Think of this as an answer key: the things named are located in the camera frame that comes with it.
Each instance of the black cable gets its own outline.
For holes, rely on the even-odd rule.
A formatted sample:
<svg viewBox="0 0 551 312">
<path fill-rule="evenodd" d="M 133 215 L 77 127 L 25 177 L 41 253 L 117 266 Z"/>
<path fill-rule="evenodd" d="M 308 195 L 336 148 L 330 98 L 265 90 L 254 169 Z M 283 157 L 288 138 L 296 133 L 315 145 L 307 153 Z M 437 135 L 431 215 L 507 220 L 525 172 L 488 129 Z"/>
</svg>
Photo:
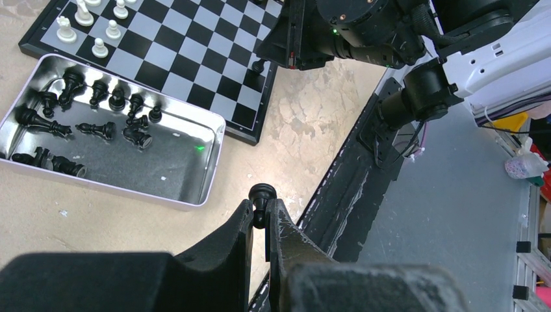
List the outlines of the black cable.
<svg viewBox="0 0 551 312">
<path fill-rule="evenodd" d="M 495 127 L 491 127 L 489 125 L 479 125 L 478 127 L 486 128 L 486 129 L 492 129 L 492 130 L 495 130 L 495 131 L 511 133 L 512 135 L 544 135 L 544 134 L 547 134 L 547 133 L 551 133 L 551 129 L 550 130 L 533 130 L 533 131 L 520 131 L 519 132 L 519 131 L 512 131 L 512 130 L 509 130 L 509 129 L 495 128 Z"/>
<path fill-rule="evenodd" d="M 417 129 L 415 129 L 415 132 L 413 133 L 413 136 L 411 137 L 411 140 L 409 141 L 407 146 L 404 148 L 404 150 L 402 150 L 402 152 L 399 154 L 399 156 L 394 161 L 392 161 L 392 163 L 386 168 L 382 167 L 382 164 L 379 163 L 379 141 L 377 141 L 377 139 L 375 139 L 375 148 L 374 148 L 375 165 L 379 169 L 383 169 L 383 170 L 389 169 L 390 167 L 394 166 L 394 164 L 396 164 L 396 162 L 398 162 L 400 160 L 400 158 L 404 157 L 404 155 L 407 153 L 407 151 L 415 144 L 415 141 L 418 139 L 419 133 L 421 133 L 421 130 L 423 129 L 424 126 L 425 126 L 425 122 L 420 122 L 419 123 L 419 125 L 417 126 Z"/>
</svg>

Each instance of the gray floor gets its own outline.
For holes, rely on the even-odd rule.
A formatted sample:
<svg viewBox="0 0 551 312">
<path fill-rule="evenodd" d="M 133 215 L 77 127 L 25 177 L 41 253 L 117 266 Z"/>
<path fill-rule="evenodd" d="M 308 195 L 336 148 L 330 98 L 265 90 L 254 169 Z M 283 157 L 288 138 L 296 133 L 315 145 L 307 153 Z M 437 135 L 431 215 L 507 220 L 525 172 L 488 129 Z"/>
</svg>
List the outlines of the gray floor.
<svg viewBox="0 0 551 312">
<path fill-rule="evenodd" d="M 430 123 L 427 151 L 390 185 L 359 263 L 429 263 L 449 270 L 471 311 L 511 311 L 525 181 L 462 106 Z"/>
</svg>

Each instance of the black pawn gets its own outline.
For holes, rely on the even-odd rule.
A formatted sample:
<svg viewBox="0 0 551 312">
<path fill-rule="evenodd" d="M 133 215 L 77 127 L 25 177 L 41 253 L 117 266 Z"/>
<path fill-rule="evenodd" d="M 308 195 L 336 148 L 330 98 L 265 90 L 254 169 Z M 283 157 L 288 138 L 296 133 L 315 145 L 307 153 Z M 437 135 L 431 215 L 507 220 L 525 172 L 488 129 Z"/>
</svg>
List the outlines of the black pawn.
<svg viewBox="0 0 551 312">
<path fill-rule="evenodd" d="M 68 70 L 63 75 L 63 81 L 65 81 L 65 89 L 59 96 L 59 105 L 66 108 L 73 101 L 73 96 L 77 91 L 84 86 L 84 77 L 79 73 Z"/>
<path fill-rule="evenodd" d="M 100 135 L 106 140 L 111 140 L 115 134 L 116 125 L 114 122 L 108 122 L 105 125 L 90 125 L 89 123 L 81 123 L 75 126 L 82 133 L 92 133 Z"/>
<path fill-rule="evenodd" d="M 139 117 L 137 119 L 128 119 L 126 120 L 126 125 L 128 125 L 129 127 L 137 125 L 142 128 L 147 128 L 149 127 L 149 124 L 147 122 L 147 115 L 142 115 L 142 117 Z"/>
<path fill-rule="evenodd" d="M 53 171 L 68 174 L 69 176 L 83 177 L 86 174 L 86 166 L 70 161 L 63 156 L 52 158 Z"/>
<path fill-rule="evenodd" d="M 40 92 L 40 100 L 42 101 L 42 114 L 46 118 L 52 118 L 53 117 L 53 109 L 57 105 L 57 95 L 53 92 Z"/>
<path fill-rule="evenodd" d="M 145 149 L 147 148 L 151 142 L 153 141 L 153 138 L 151 135 L 147 135 L 141 131 L 138 131 L 134 128 L 125 128 L 122 131 L 122 135 L 132 143 L 136 144 L 139 148 Z"/>
<path fill-rule="evenodd" d="M 105 84 L 103 81 L 96 80 L 92 85 L 92 90 L 93 92 L 92 98 L 90 98 L 90 105 L 93 107 L 97 107 L 99 105 L 99 102 L 107 99 L 107 96 L 109 95 L 109 93 L 107 92 L 107 84 Z"/>
<path fill-rule="evenodd" d="M 38 126 L 48 129 L 50 133 L 58 133 L 62 136 L 70 135 L 73 133 L 71 127 L 67 125 L 60 125 L 57 121 L 49 122 L 46 119 L 40 117 L 36 110 L 22 107 L 16 114 L 16 120 L 19 124 L 24 126 Z"/>
<path fill-rule="evenodd" d="M 133 94 L 130 97 L 130 111 L 128 112 L 128 117 L 134 118 L 136 114 L 144 106 L 144 98 L 140 94 Z"/>
<path fill-rule="evenodd" d="M 124 98 L 124 90 L 121 88 L 116 88 L 113 90 L 111 97 L 109 98 L 109 107 L 118 112 L 122 111 L 126 106 L 126 99 Z"/>
<path fill-rule="evenodd" d="M 253 62 L 253 65 L 251 66 L 253 72 L 260 75 L 264 71 L 264 63 L 265 62 L 266 62 L 266 60 L 264 60 L 264 59 L 259 59 L 259 60 L 256 60 L 255 62 Z"/>
<path fill-rule="evenodd" d="M 162 111 L 160 105 L 155 106 L 152 110 L 149 111 L 149 120 L 151 122 L 159 122 L 162 118 Z"/>
</svg>

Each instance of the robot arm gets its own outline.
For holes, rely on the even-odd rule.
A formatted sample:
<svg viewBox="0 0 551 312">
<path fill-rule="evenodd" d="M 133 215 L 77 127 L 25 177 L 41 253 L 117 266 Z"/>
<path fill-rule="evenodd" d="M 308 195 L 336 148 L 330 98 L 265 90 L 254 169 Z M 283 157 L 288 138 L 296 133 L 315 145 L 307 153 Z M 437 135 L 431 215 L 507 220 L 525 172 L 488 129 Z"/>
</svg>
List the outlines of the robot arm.
<svg viewBox="0 0 551 312">
<path fill-rule="evenodd" d="M 460 103 L 468 92 L 447 76 L 447 58 L 495 42 L 537 2 L 432 0 L 432 9 L 429 0 L 288 0 L 256 52 L 299 70 L 321 68 L 335 57 L 400 69 L 426 54 L 422 36 L 429 38 L 438 57 L 406 75 L 405 88 L 378 110 L 383 123 L 399 129 L 441 118 Z"/>
</svg>

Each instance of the black square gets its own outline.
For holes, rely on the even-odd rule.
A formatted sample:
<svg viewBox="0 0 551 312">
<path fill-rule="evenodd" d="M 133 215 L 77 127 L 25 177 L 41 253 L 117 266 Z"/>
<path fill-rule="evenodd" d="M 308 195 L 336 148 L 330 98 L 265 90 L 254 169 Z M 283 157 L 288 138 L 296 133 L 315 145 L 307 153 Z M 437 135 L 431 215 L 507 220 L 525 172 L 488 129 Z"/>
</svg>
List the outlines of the black square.
<svg viewBox="0 0 551 312">
<path fill-rule="evenodd" d="M 154 41 L 174 52 L 178 52 L 184 42 L 184 38 L 184 35 L 179 32 L 173 31 L 165 25 L 161 25 Z"/>
<path fill-rule="evenodd" d="M 248 86 L 249 88 L 262 93 L 262 89 L 264 88 L 264 80 L 266 80 L 264 76 L 259 75 L 254 71 L 247 69 L 247 73 L 245 74 L 245 79 L 243 80 L 243 85 Z"/>
<path fill-rule="evenodd" d="M 277 18 L 273 17 L 269 13 L 264 14 L 264 18 L 262 19 L 262 25 L 268 27 L 269 29 L 273 29 L 274 26 L 276 26 L 276 23 L 277 23 Z"/>
<path fill-rule="evenodd" d="M 237 101 L 239 98 L 239 92 L 241 92 L 241 86 L 242 84 L 236 83 L 234 80 L 227 78 L 226 76 L 222 76 L 216 93 L 219 93 L 228 99 Z"/>
<path fill-rule="evenodd" d="M 172 63 L 170 71 L 180 77 L 188 79 L 189 81 L 194 81 L 197 76 L 197 72 L 199 71 L 199 67 L 201 67 L 199 63 L 183 57 L 180 54 L 176 54 L 176 58 Z"/>
<path fill-rule="evenodd" d="M 190 19 L 194 19 L 199 5 L 190 0 L 174 0 L 170 8 Z"/>
<path fill-rule="evenodd" d="M 198 84 L 193 84 L 188 102 L 203 109 L 211 109 L 212 101 L 216 94 Z"/>
<path fill-rule="evenodd" d="M 256 115 L 256 111 L 237 103 L 237 105 L 235 105 L 235 110 L 233 111 L 231 121 L 245 128 L 253 129 Z"/>
<path fill-rule="evenodd" d="M 204 46 L 209 46 L 212 38 L 212 30 L 203 27 L 202 25 L 196 23 L 195 21 L 191 22 L 191 25 L 186 33 L 186 36 L 199 42 Z"/>
<path fill-rule="evenodd" d="M 255 47 L 253 48 L 253 51 L 256 52 L 258 47 L 260 46 L 260 44 L 262 43 L 262 40 L 260 39 L 257 39 L 257 41 L 255 42 Z"/>
<path fill-rule="evenodd" d="M 168 13 L 168 7 L 156 1 L 145 0 L 140 6 L 140 8 L 138 9 L 138 12 L 142 13 L 145 16 L 149 16 L 150 18 L 154 19 L 159 23 L 162 23 L 162 21 L 164 21 L 164 17 L 166 16 L 166 13 Z"/>
<path fill-rule="evenodd" d="M 227 62 L 226 57 L 211 49 L 207 49 L 207 52 L 205 53 L 205 58 L 203 58 L 202 64 L 214 70 L 215 72 L 223 73 L 226 62 Z"/>
<path fill-rule="evenodd" d="M 90 26 L 82 26 L 81 24 L 77 23 L 77 20 L 75 19 L 75 13 L 77 12 L 77 5 L 75 3 L 69 2 L 63 10 L 63 12 L 60 14 L 60 16 L 65 16 L 71 21 L 71 27 L 74 29 L 77 29 L 78 31 L 82 31 L 85 34 L 88 34 L 94 24 L 91 24 Z M 97 14 L 90 12 L 90 14 L 94 17 L 94 23 L 97 21 Z"/>
<path fill-rule="evenodd" d="M 238 28 L 232 23 L 221 18 L 218 20 L 216 25 L 215 32 L 221 34 L 224 38 L 230 39 L 230 41 L 235 40 L 235 35 L 237 34 Z"/>
<path fill-rule="evenodd" d="M 157 90 L 162 90 L 168 71 L 144 61 L 136 74 L 135 80 Z"/>
<path fill-rule="evenodd" d="M 101 16 L 108 20 L 115 20 L 118 25 L 128 28 L 130 26 L 130 23 L 132 22 L 132 19 L 134 16 L 136 16 L 136 11 L 126 6 L 126 9 L 128 10 L 128 17 L 125 19 L 120 19 L 115 16 L 115 13 L 113 13 L 113 8 L 117 6 L 117 1 L 107 1 L 107 5 L 103 9 L 103 13 L 101 13 Z"/>
<path fill-rule="evenodd" d="M 220 15 L 222 13 L 222 9 L 224 9 L 224 2 L 220 0 L 202 0 L 201 6 L 216 15 Z"/>
<path fill-rule="evenodd" d="M 245 13 L 245 8 L 247 7 L 247 2 L 249 0 L 227 0 L 226 4 L 231 5 L 236 8 L 238 11 Z"/>
<path fill-rule="evenodd" d="M 238 62 L 239 64 L 249 67 L 249 60 L 253 53 L 240 45 L 233 44 L 231 51 L 229 52 L 229 58 Z"/>
<path fill-rule="evenodd" d="M 258 36 L 258 30 L 260 29 L 260 23 L 258 21 L 255 21 L 254 19 L 248 17 L 247 15 L 243 15 L 243 18 L 241 19 L 241 24 L 239 25 L 239 28 L 243 29 L 247 33 L 252 34 L 253 36 Z"/>
<path fill-rule="evenodd" d="M 88 61 L 94 62 L 94 63 L 96 63 L 96 64 L 98 64 L 102 67 L 105 67 L 109 63 L 109 60 L 111 59 L 111 56 L 113 56 L 113 53 L 115 52 L 115 47 L 112 46 L 112 45 L 108 45 L 106 43 L 103 43 L 105 45 L 105 47 L 107 47 L 107 50 L 109 52 L 107 53 L 106 57 L 99 58 L 99 57 L 96 57 L 92 53 L 92 47 L 94 46 L 94 40 L 95 40 L 94 37 L 86 36 L 86 38 L 84 39 L 83 44 L 81 45 L 81 47 L 77 51 L 77 56 L 85 59 L 87 62 Z"/>
<path fill-rule="evenodd" d="M 135 55 L 140 59 L 146 57 L 149 47 L 151 47 L 151 40 L 130 30 L 126 30 L 126 33 L 122 36 L 122 40 L 119 43 L 119 49 Z"/>
</svg>

